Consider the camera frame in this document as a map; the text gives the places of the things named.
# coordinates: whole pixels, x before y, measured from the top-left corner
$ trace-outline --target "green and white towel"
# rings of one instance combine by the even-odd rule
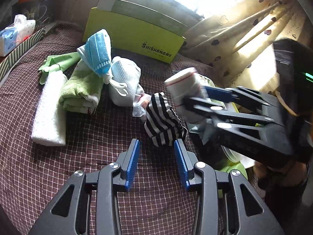
[[[92,114],[99,104],[103,84],[103,78],[80,60],[65,83],[59,102],[67,111]]]
[[[69,67],[71,67],[74,63],[78,62],[79,59],[80,56],[78,52],[48,56],[47,59],[44,60],[42,66],[38,69],[39,71],[42,71],[39,83],[41,85],[44,85],[46,83],[46,79],[48,77],[49,72],[59,70],[65,71]]]

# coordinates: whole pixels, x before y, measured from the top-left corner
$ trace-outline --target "printed logo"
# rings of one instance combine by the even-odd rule
[[[168,56],[168,57],[171,57],[171,56],[172,56],[172,54],[170,54],[170,53],[168,53],[168,52],[166,52],[166,51],[164,51],[164,50],[162,50],[162,49],[159,49],[159,48],[150,46],[150,45],[147,44],[146,42],[144,42],[141,47],[142,47],[142,48],[147,48],[147,49],[149,49],[149,50],[151,50],[151,51],[153,51],[153,52],[157,52],[157,53],[159,53],[159,54],[161,54],[161,55],[165,55],[165,56]]]

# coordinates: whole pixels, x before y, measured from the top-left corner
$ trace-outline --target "blue face mask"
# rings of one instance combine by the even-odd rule
[[[107,31],[102,29],[90,36],[85,45],[87,65],[99,77],[106,74],[111,65],[111,40]]]

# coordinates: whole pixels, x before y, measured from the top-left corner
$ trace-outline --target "blue rubber pad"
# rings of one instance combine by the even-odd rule
[[[188,170],[187,166],[184,160],[184,156],[182,154],[182,150],[180,149],[179,143],[177,140],[175,140],[174,143],[174,154],[176,158],[176,163],[179,171],[180,181],[182,185],[186,188],[186,190],[189,189],[190,183],[188,180]]]
[[[127,170],[126,170],[125,188],[127,191],[130,190],[130,188],[133,186],[133,183],[134,183],[134,177],[135,177],[135,172],[137,170],[139,153],[140,153],[140,141],[136,140],[136,143],[135,143],[133,152],[131,154],[131,158],[129,160]]]

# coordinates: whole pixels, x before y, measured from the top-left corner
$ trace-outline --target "green and white striped edge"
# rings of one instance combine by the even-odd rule
[[[0,63],[0,80],[4,77],[7,71],[16,63],[16,61],[29,50],[38,41],[43,39],[46,34],[45,27],[34,33],[27,40],[18,45],[1,63]]]

